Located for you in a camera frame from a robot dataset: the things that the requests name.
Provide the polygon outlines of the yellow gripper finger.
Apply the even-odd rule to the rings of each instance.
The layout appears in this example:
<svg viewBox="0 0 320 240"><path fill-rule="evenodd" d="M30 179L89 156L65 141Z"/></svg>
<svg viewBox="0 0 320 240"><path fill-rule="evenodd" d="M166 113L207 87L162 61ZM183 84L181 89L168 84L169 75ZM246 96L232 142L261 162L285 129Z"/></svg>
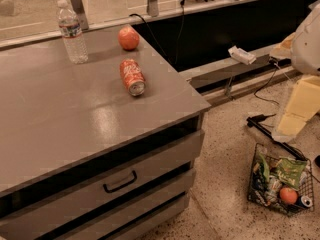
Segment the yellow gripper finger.
<svg viewBox="0 0 320 240"><path fill-rule="evenodd" d="M290 59L291 58L291 46L295 37L295 33L291 33L280 43L275 45L270 51L269 55L275 59Z"/></svg>
<svg viewBox="0 0 320 240"><path fill-rule="evenodd" d="M284 92L272 138L280 143L294 139L320 111L320 77L304 75Z"/></svg>

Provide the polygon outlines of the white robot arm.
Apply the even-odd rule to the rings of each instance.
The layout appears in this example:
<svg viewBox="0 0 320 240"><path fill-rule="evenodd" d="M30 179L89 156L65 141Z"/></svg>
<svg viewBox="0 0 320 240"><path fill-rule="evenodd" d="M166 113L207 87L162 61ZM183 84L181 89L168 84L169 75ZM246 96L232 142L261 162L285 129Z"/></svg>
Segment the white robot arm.
<svg viewBox="0 0 320 240"><path fill-rule="evenodd" d="M310 8L296 31L270 52L271 58L290 59L291 66L303 74L284 91L272 130L272 138L278 142L294 139L320 111L320 3Z"/></svg>

